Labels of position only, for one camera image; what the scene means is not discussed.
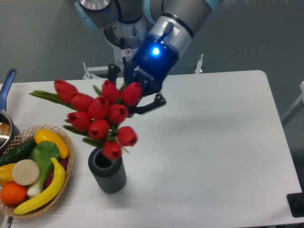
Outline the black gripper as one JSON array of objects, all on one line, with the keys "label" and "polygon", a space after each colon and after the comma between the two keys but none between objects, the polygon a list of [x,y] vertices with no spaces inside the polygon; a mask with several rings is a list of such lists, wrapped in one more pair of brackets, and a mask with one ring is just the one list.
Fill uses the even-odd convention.
[{"label": "black gripper", "polygon": [[138,82],[142,87],[142,96],[155,94],[154,100],[144,106],[138,103],[128,107],[128,118],[134,114],[144,115],[166,105],[161,89],[163,81],[179,56],[170,46],[148,35],[133,58],[124,66],[108,65],[108,79],[116,85],[117,78],[124,77],[128,84]]}]

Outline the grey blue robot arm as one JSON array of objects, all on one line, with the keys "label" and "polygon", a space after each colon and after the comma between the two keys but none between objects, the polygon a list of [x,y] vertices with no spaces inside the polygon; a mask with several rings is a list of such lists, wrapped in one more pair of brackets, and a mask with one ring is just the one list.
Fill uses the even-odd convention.
[{"label": "grey blue robot arm", "polygon": [[129,107],[129,114],[145,114],[166,104],[162,84],[185,52],[216,0],[77,0],[75,8],[91,30],[102,28],[113,47],[115,62],[108,78],[119,75],[138,82],[152,103]]}]

